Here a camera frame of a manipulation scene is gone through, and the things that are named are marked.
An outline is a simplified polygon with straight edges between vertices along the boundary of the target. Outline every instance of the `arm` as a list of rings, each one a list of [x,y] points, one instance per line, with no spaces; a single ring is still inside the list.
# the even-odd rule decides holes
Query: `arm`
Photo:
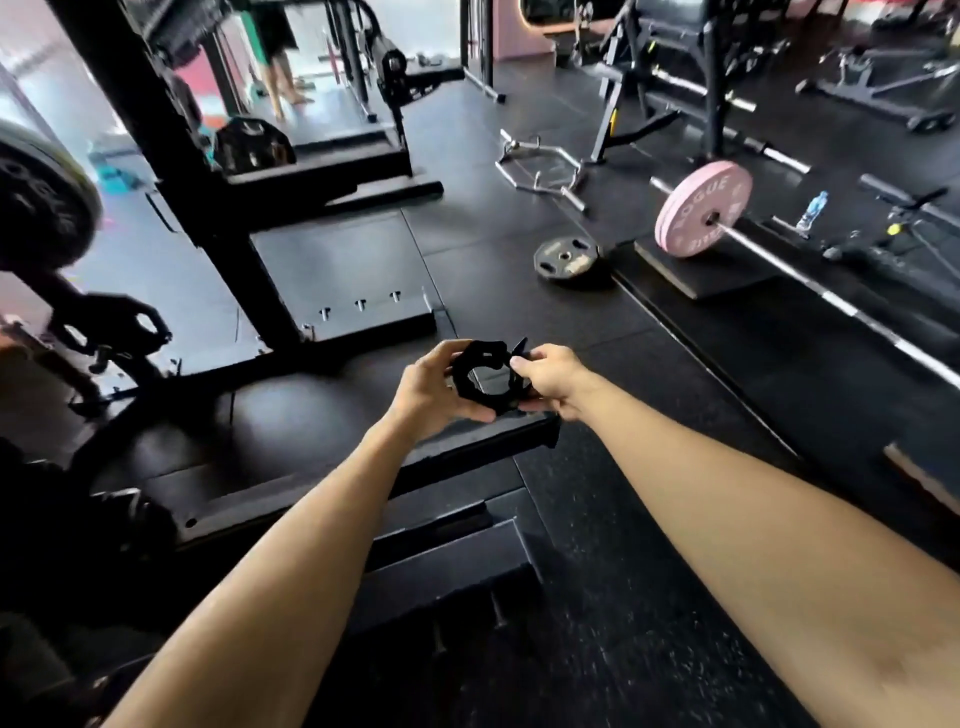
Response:
[[[698,434],[546,345],[515,359],[596,432],[660,528],[826,725],[956,725],[960,579],[848,503]]]
[[[454,417],[493,412],[445,384],[468,341],[407,367],[390,410],[157,653],[107,728],[299,726],[333,656],[403,459]]]

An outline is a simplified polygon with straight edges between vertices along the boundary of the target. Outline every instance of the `gray weight plate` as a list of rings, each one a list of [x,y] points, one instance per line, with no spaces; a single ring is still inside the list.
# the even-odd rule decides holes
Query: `gray weight plate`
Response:
[[[57,270],[86,253],[102,214],[83,169],[57,145],[0,121],[0,270]]]
[[[584,237],[557,237],[543,243],[534,253],[534,270],[557,282],[582,278],[597,264],[600,252]]]

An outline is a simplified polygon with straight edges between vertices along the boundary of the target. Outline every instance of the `black rubber floor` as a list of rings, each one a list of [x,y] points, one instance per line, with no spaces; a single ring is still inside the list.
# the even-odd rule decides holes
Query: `black rubber floor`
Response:
[[[808,39],[814,45],[822,41],[817,34]],[[794,83],[816,70],[811,65],[816,54],[805,46],[799,43],[783,67],[744,86],[760,111],[734,120],[820,171],[800,180],[763,165],[759,206],[794,219],[829,184],[831,195],[837,191],[820,224],[840,231],[885,214],[868,196],[861,199],[852,191],[862,172],[917,190],[960,175],[955,144],[960,131],[913,137],[896,124],[867,119],[859,109],[797,99]],[[670,132],[640,150],[611,153],[603,168],[591,172],[584,196],[593,211],[587,217],[511,189],[492,167],[498,130],[541,133],[547,142],[584,154],[601,110],[596,83],[533,59],[497,66],[496,85],[509,94],[502,107],[469,84],[446,85],[406,111],[414,163],[443,180],[441,200],[375,218],[331,221],[323,247],[304,238],[282,252],[265,249],[263,241],[260,249],[265,258],[273,256],[273,267],[282,265],[278,258],[289,259],[289,279],[281,282],[303,289],[309,287],[311,267],[322,266],[325,255],[375,251],[391,236],[412,236],[425,265],[424,284],[448,308],[460,335],[568,344],[589,366],[670,417],[816,477],[819,471],[785,449],[623,290],[572,293],[534,275],[533,251],[549,235],[585,231],[609,247],[649,232],[660,194],[645,179],[675,169],[671,165],[692,149],[689,138]],[[861,133],[866,129],[871,133]],[[122,290],[157,306],[179,347],[254,336],[204,256],[184,236],[167,233],[142,198],[108,198],[107,205],[111,223],[72,272],[78,284]],[[331,240],[340,247],[331,247]],[[298,267],[298,260],[303,265]],[[778,300],[767,304],[776,306]],[[692,329],[696,319],[689,315]],[[358,362],[345,373],[352,382],[347,387],[326,391],[315,381],[289,377],[218,402],[217,417],[239,433],[234,445],[242,455],[241,474],[293,470],[316,456],[320,441],[347,449],[350,437],[385,406],[413,349]],[[740,360],[749,361],[749,354]],[[754,363],[772,366],[763,359]],[[5,367],[0,376],[19,375]],[[25,441],[39,454],[62,456],[68,449],[63,433],[78,424],[63,414],[55,397],[25,412],[23,381],[16,380],[20,396],[10,396],[18,414],[0,418],[0,435]],[[798,395],[795,390],[791,397]],[[789,408],[794,400],[783,401]],[[348,412],[359,413],[356,422],[347,422]],[[44,436],[51,418],[60,422],[56,437]],[[209,458],[204,448],[180,430],[161,429],[109,476],[121,485],[198,474]],[[525,453],[516,458],[516,468],[550,539],[535,545],[544,577],[539,609],[439,655],[389,640],[345,650],[318,698],[318,724],[337,716],[345,725],[812,725],[667,542],[589,431],[565,427],[556,449]],[[841,473],[840,479],[856,475]],[[86,657],[90,652],[72,653],[78,671],[94,669]]]

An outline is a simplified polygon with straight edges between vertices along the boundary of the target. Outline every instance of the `forearm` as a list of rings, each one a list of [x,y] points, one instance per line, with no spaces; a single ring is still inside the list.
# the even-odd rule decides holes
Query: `forearm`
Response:
[[[375,425],[187,618],[108,726],[299,726],[412,445]]]
[[[955,574],[859,510],[599,377],[580,405],[664,533],[821,720],[960,646]],[[938,667],[957,690],[957,661]]]

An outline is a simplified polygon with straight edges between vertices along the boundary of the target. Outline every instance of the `person's left hand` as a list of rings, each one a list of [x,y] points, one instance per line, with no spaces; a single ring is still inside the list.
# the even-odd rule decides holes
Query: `person's left hand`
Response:
[[[404,428],[416,442],[437,434],[458,417],[493,422],[496,418],[493,410],[464,400],[446,383],[450,363],[469,343],[469,339],[442,341],[432,352],[408,366],[386,419]]]

